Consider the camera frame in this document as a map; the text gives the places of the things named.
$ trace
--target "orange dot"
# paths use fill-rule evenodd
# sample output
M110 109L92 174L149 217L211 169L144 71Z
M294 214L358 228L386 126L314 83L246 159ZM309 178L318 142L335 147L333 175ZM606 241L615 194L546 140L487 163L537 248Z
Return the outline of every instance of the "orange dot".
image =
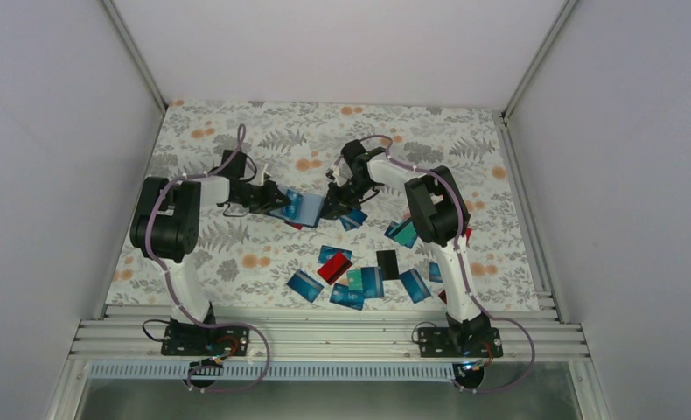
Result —
M247 254L242 257L242 266L246 269L252 269L258 263L258 258L253 254Z
M492 168L492 175L497 179L503 179L507 176L506 168L502 166L495 166Z
M310 169L310 161L307 159L297 160L297 169L299 171L306 171L306 170Z
M485 275L485 266L479 262L473 262L469 266L471 268L471 274L476 277L482 277Z

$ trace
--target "floral tablecloth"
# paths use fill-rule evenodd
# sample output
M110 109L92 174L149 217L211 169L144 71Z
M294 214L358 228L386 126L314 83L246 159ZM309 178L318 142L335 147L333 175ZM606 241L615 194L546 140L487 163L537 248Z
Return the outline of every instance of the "floral tablecloth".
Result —
M347 141L369 134L393 137L397 158L423 167L451 168L471 213L471 271L489 309L537 311L538 301L521 238L492 112L474 108L338 105L306 102L174 101L150 162L150 175L199 173L220 163L234 146L238 124L248 135L243 150L272 179L302 193L325 194L325 171ZM377 140L368 146L378 145ZM413 304L399 281L385 282L383 299L364 310L442 310L439 283L428 282L431 261L420 240L412 250L384 232L407 214L407 201L387 189L363 205L365 224L346 232L337 220L301 231L281 220L250 214L228 218L222 209L201 211L194 263L213 302L246 307L350 309L331 304L325 287L313 304L286 286L299 268L312 277L320 246L353 252L354 267L376 265L375 251L397 249L400 271L416 267L432 296ZM107 303L169 305L157 268L125 242Z

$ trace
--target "gray wall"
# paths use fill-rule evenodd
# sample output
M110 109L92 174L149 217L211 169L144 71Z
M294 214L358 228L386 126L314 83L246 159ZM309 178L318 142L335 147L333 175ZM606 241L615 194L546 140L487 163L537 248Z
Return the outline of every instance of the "gray wall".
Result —
M615 418L691 418L691 1L582 1L511 117Z
M0 418L41 418L160 114L97 1L0 1Z

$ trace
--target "vent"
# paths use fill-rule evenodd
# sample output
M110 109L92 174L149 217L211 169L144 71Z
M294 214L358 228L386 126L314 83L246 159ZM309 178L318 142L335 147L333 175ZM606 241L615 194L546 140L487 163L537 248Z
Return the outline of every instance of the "vent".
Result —
M97 360L92 379L185 379L188 361ZM208 369L194 378L245 381L263 371L261 362L228 361L222 369ZM268 381L421 381L446 382L453 378L450 363L307 363L272 362Z

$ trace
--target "purple cable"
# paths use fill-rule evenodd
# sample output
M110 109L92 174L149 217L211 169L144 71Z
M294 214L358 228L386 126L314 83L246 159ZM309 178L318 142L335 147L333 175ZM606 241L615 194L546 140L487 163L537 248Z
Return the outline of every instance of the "purple cable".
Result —
M376 137L386 138L389 141L389 145L385 148L385 154L387 156L387 161L389 161L393 165L397 165L398 167L400 167L402 169L406 169L408 171L414 171L414 172L424 173L426 175L430 175L435 180L437 180L439 183L441 183L443 188L445 188L446 191L449 193L449 195L451 197L451 201L453 202L454 207L457 209L457 216L458 216L457 234L454 237L454 250L457 252L457 257L459 260L459 268L461 269L461 272L462 272L462 279L464 280L464 288L466 289L467 294L469 294L469 297L470 297L472 303L474 303L479 308L479 310L482 311L482 313L487 315L487 318L492 319L493 321L509 322L509 323L517 326L518 329L524 335L526 335L526 339L528 340L528 345L531 346L531 361L528 363L528 368L515 381L512 381L512 382L510 382L507 385L504 385L502 387L493 388L493 389L473 389L472 393L473 394L494 394L496 392L507 391L508 389L514 388L516 385L518 385L524 379L526 379L526 377L529 376L531 374L531 372L534 371L534 364L536 363L536 346L534 345L534 340L531 339L531 334L528 332L528 330L523 325L521 325L518 321L516 321L515 319L512 319L512 318L496 317L496 316L492 315L489 311L487 311L487 309L482 305L482 303L479 302L479 300L471 293L471 287L469 287L469 277L467 276L466 269L464 268L464 257L461 255L461 252L459 252L459 239L461 239L461 236L464 233L464 231L462 229L462 226L464 225L464 214L462 213L461 205L459 204L459 198L458 198L456 192L454 192L453 188L450 187L449 183L445 179L441 178L441 176L438 175L437 173L430 171L428 169L420 168L420 167L415 166L415 165L405 164L404 162L400 162L399 160L393 158L389 154L389 149L392 147L392 143L393 143L391 137L383 136L383 135L366 136L366 137L361 139L361 142L368 140L369 138L376 138ZM454 382L455 386L464 390L464 387L459 385L456 381L453 381L453 382Z
M193 174L193 175L187 175L183 174L180 177L176 177L171 179L170 182L160 191L160 194L157 196L157 200L155 201L155 206L152 207L152 211L150 212L150 217L147 220L147 233L144 236L144 247L147 249L147 255L150 257L152 261L157 263L157 265L160 266L161 269L163 269L164 277L165 277L165 286L168 288L168 294L171 296L171 300L173 304L175 304L178 309L183 313L188 319L193 322L194 325L199 326L201 328L206 328L206 329L217 329L217 328L227 328L229 326L242 326L249 328L251 331L256 333L259 337L261 337L261 340L263 341L263 345L266 347L266 364L263 367L263 372L261 373L258 378L256 378L254 381L250 382L248 385L244 387L239 387L239 388L228 388L228 389L209 389L208 392L210 393L218 393L218 394L230 394L234 392L241 392L241 391L246 391L248 389L251 389L258 383L260 383L263 378L266 376L266 374L269 372L269 367L271 364L271 347L269 345L269 342L266 340L266 337L263 336L263 333L261 330L258 328L255 328L254 326L250 324L246 324L244 322L223 322L220 324L204 324L203 322L199 321L198 319L195 319L190 312L184 308L184 306L181 304L180 299L178 299L178 295L176 295L176 291L173 290L173 284L171 283L171 272L168 270L168 265L165 264L163 260L157 257L155 255L155 252L152 251L152 247L150 244L150 238L152 237L152 228L155 226L155 219L157 218L157 214L160 211L160 206L163 204L163 201L165 200L165 196L168 195L168 192L171 190L171 188L176 185L178 182L189 180L189 179L202 179L206 177L210 177L213 175L216 175L219 173L221 170L223 170L227 165L229 165L230 162L232 162L232 159L234 156L241 150L242 148L242 142L245 140L245 124L240 124L237 128L237 144L234 147L234 150L232 154L225 160L219 167L214 169L213 171L210 172L205 172L205 173L200 173L200 174ZM204 388L199 388L191 385L191 376L195 373L198 372L200 369L192 369L189 372L189 380L188 380L188 385L189 389L199 389L202 392L204 391Z

